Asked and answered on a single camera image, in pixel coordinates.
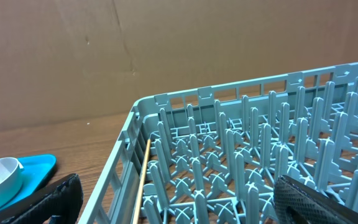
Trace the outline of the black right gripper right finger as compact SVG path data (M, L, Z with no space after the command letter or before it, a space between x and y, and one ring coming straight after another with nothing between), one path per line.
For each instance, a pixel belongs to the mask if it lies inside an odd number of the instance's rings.
M281 175L273 189L280 224L358 224L358 213L299 181Z

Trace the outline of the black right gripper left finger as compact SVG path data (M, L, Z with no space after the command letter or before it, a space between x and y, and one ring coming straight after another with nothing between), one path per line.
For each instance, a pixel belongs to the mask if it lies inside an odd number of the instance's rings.
M78 174L62 179L0 211L0 224L75 223L83 204Z

